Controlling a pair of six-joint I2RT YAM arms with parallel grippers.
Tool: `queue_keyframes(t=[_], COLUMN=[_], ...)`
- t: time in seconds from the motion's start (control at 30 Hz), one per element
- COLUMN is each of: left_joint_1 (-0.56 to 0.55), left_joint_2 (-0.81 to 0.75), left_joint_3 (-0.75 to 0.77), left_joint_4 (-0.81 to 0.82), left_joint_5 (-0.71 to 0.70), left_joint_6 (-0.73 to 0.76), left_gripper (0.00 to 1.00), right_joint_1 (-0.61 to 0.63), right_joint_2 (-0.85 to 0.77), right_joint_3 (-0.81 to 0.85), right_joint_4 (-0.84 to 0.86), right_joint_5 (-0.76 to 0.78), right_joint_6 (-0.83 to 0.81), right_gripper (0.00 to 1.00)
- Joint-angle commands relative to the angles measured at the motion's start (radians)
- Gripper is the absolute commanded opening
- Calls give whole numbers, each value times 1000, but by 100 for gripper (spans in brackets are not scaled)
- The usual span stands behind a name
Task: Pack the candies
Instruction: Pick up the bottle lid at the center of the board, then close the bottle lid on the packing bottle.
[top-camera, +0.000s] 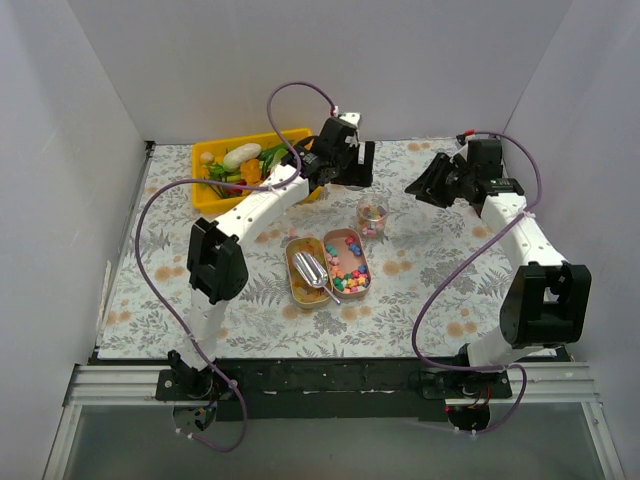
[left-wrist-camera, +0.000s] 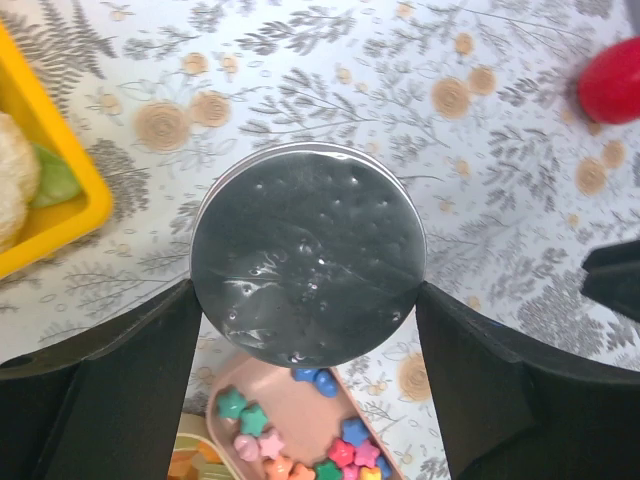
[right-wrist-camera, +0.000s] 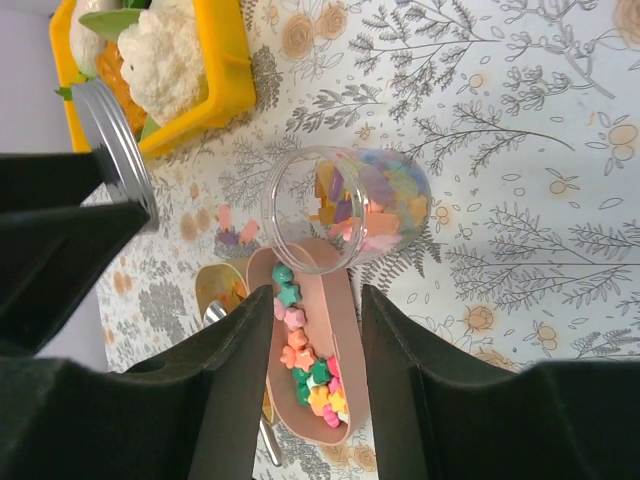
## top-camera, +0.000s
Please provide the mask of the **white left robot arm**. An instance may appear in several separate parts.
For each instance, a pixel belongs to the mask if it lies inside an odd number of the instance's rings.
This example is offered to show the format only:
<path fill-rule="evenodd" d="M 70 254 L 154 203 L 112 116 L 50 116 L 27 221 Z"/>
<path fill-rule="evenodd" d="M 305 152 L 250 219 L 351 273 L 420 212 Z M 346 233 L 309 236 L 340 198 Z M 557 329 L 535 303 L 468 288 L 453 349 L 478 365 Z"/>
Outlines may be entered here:
<path fill-rule="evenodd" d="M 359 158 L 361 114 L 341 113 L 325 121 L 311 151 L 294 148 L 276 164 L 258 190 L 213 221 L 192 226 L 187 257 L 191 305 L 181 322 L 185 330 L 179 353 L 190 366 L 178 377 L 178 387 L 193 400 L 205 398 L 213 386 L 203 369 L 215 359 L 217 335 L 229 302 L 245 287 L 249 272 L 243 248 L 290 207 L 328 183 L 368 187 L 372 167 Z"/>

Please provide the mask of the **silver metal scoop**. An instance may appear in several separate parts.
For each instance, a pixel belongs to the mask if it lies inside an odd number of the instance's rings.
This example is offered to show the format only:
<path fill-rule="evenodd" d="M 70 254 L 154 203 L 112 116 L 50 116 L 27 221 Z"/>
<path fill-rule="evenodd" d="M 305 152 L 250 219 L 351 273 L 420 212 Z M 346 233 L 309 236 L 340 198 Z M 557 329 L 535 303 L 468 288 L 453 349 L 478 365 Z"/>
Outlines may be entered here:
<path fill-rule="evenodd" d="M 329 287 L 329 274 L 315 256 L 300 251 L 293 255 L 292 260 L 294 267 L 310 287 L 323 290 L 337 305 L 342 304 Z"/>

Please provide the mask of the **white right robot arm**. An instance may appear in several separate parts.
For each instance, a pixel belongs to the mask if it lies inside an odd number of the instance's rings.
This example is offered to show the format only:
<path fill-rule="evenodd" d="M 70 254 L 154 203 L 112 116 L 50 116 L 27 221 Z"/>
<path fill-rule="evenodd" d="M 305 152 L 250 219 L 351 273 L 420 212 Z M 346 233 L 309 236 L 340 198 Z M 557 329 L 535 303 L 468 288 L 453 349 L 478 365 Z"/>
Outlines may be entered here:
<path fill-rule="evenodd" d="M 454 389 L 475 397 L 489 384 L 489 372 L 509 368 L 543 349 L 577 342 L 583 332 L 592 284 L 589 269 L 569 262 L 547 239 L 520 183 L 503 174 L 507 135 L 469 130 L 457 136 L 453 155 L 437 154 L 407 188 L 416 200 L 448 208 L 466 200 L 495 233 L 451 272 L 425 303 L 429 308 L 453 280 L 494 245 L 514 272 L 499 311 L 499 324 L 463 346 L 449 365 Z"/>

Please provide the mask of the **clear glass jar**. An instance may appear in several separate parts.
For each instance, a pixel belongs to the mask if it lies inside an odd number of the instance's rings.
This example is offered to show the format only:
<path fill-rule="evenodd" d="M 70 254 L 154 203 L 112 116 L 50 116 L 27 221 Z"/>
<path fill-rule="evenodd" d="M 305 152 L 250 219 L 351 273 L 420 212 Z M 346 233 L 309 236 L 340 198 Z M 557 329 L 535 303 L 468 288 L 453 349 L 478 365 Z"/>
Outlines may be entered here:
<path fill-rule="evenodd" d="M 365 195 L 356 207 L 356 230 L 362 238 L 381 240 L 384 237 L 388 213 L 389 207 L 385 197 Z"/>

